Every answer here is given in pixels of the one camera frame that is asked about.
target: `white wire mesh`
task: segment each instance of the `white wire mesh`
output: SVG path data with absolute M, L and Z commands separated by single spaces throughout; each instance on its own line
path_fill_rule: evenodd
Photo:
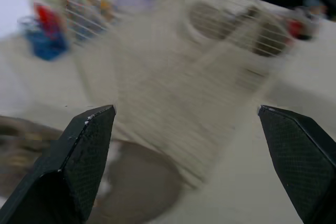
M 154 0 L 112 23 L 92 1 L 60 3 L 94 101 L 118 97 L 115 135 L 169 155 L 193 185 L 228 144 L 240 106 L 289 58 L 285 21 L 257 0 Z

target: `red object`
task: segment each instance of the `red object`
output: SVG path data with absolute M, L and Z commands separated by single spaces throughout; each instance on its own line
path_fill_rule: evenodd
M 41 4 L 34 4 L 39 21 L 47 36 L 53 38 L 54 34 L 60 31 L 58 17 L 48 7 Z
M 303 28 L 303 24 L 295 19 L 291 19 L 289 21 L 289 33 L 294 38 L 297 38 L 300 35 L 301 29 Z

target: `wire cage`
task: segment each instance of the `wire cage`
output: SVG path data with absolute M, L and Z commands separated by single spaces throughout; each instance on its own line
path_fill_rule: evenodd
M 114 136 L 167 154 L 198 186 L 241 105 L 291 58 L 288 20 L 259 0 L 109 1 L 112 19 L 99 0 L 58 2 L 87 92 L 117 105 Z

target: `textured black plastic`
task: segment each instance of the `textured black plastic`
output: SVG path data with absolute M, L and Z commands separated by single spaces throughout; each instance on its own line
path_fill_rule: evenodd
M 262 106 L 275 171 L 305 224 L 336 223 L 336 143 L 311 118 Z
M 85 223 L 107 159 L 115 110 L 76 116 L 0 209 L 0 224 Z

